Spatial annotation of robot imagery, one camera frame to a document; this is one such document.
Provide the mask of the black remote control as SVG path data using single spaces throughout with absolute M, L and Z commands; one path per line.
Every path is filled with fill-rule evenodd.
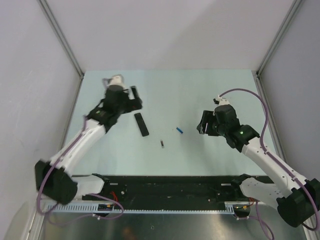
M 140 133 L 142 135 L 142 137 L 146 137 L 149 135 L 149 131 L 148 131 L 148 128 L 145 124 L 145 121 L 143 119 L 143 116 L 141 113 L 135 113 L 134 114 L 134 118 L 136 120 L 136 123 L 138 125 L 138 128 L 140 130 Z

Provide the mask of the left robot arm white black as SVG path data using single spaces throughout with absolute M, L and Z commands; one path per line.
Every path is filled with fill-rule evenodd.
M 111 188 L 106 180 L 93 173 L 74 176 L 73 172 L 88 150 L 118 121 L 122 114 L 142 109 L 142 100 L 136 86 L 124 89 L 111 85 L 104 98 L 83 118 L 79 133 L 49 160 L 40 159 L 35 164 L 35 182 L 38 196 L 67 205 L 72 200 L 89 194 L 105 200 Z

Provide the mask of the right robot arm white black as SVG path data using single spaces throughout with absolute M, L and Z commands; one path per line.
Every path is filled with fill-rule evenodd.
M 262 147 L 259 133 L 250 125 L 240 124 L 231 105 L 205 110 L 196 129 L 201 135 L 225 138 L 231 148 L 251 159 L 272 180 L 266 184 L 242 174 L 230 188 L 235 200 L 252 197 L 262 201 L 276 209 L 281 218 L 294 228 L 319 211 L 320 182 L 315 178 L 308 180 L 268 148 Z

